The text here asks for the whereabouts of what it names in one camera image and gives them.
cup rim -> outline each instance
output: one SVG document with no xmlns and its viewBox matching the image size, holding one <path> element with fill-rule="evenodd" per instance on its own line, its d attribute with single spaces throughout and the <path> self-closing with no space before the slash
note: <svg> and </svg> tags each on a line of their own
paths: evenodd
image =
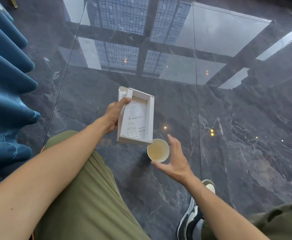
<svg viewBox="0 0 292 240">
<path fill-rule="evenodd" d="M 170 148 L 169 148 L 169 145 L 168 145 L 168 143 L 167 143 L 166 141 L 164 141 L 163 139 L 159 139 L 159 138 L 158 138 L 158 139 L 153 139 L 153 141 L 155 141 L 155 140 L 161 140 L 161 141 L 163 141 L 163 142 L 167 145 L 167 147 L 168 147 L 168 151 L 169 151 L 169 153 L 170 153 Z M 149 154 L 148 154 L 148 147 L 149 147 L 149 146 L 150 146 L 150 145 L 147 146 L 147 156 L 149 157 L 150 160 L 154 161 L 154 160 L 149 156 Z M 167 160 L 168 156 L 167 156 L 166 159 L 163 160 L 163 161 L 155 161 L 155 162 L 160 162 L 160 163 L 162 163 L 162 162 L 164 162 L 164 161 Z"/>
</svg>

forearm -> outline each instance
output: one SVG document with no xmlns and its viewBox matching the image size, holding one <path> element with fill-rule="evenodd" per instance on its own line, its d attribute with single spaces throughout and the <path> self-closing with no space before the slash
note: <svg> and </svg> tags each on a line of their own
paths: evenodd
<svg viewBox="0 0 292 240">
<path fill-rule="evenodd" d="M 0 183 L 0 239 L 28 239 L 104 135 L 100 119 L 43 151 Z"/>
<path fill-rule="evenodd" d="M 269 240 L 242 215 L 216 196 L 195 176 L 185 183 L 218 240 Z"/>
</svg>

person's right arm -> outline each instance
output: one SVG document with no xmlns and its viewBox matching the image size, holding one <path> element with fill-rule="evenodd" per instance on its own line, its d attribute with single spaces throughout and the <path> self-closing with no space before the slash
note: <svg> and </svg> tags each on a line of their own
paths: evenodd
<svg viewBox="0 0 292 240">
<path fill-rule="evenodd" d="M 168 135 L 171 161 L 152 164 L 182 184 L 195 199 L 218 240 L 269 240 L 259 229 L 211 192 L 197 178 L 185 158 L 180 142 Z"/>
</svg>

person's left hand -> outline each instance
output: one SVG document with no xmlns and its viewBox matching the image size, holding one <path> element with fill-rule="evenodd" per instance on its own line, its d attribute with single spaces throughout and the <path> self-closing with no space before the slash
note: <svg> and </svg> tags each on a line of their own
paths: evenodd
<svg viewBox="0 0 292 240">
<path fill-rule="evenodd" d="M 118 123 L 118 117 L 120 112 L 122 111 L 122 108 L 125 104 L 130 103 L 131 100 L 131 98 L 123 97 L 119 102 L 113 102 L 108 105 L 106 113 L 103 117 L 101 117 L 104 125 L 106 126 L 106 133 L 110 133 L 116 128 Z"/>
</svg>

blue curtain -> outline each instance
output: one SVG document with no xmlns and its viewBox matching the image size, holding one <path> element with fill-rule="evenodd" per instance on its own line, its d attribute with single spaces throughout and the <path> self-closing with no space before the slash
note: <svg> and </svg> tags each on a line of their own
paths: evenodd
<svg viewBox="0 0 292 240">
<path fill-rule="evenodd" d="M 20 95 L 36 89 L 37 83 L 25 74 L 35 65 L 22 52 L 27 40 L 12 22 L 8 12 L 0 10 L 0 170 L 31 157 L 32 150 L 17 143 L 17 133 L 40 117 L 20 100 Z"/>
</svg>

